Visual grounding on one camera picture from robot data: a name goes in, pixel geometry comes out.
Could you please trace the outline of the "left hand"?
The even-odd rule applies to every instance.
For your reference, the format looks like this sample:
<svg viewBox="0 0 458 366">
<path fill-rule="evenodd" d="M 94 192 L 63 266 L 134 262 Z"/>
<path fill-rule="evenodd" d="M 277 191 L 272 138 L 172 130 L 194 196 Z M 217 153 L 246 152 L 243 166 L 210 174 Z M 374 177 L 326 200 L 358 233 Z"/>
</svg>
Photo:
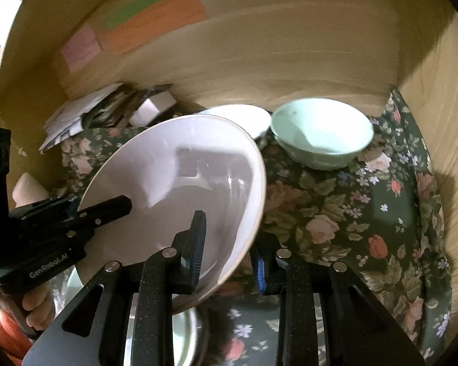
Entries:
<svg viewBox="0 0 458 366">
<path fill-rule="evenodd" d="M 55 319 L 55 304 L 50 291 L 50 283 L 46 282 L 26 293 L 21 299 L 21 307 L 27 312 L 25 321 L 20 322 L 22 316 L 18 305 L 10 298 L 0 293 L 0 309 L 14 316 L 23 326 L 28 325 L 36 331 L 44 331 Z"/>
</svg>

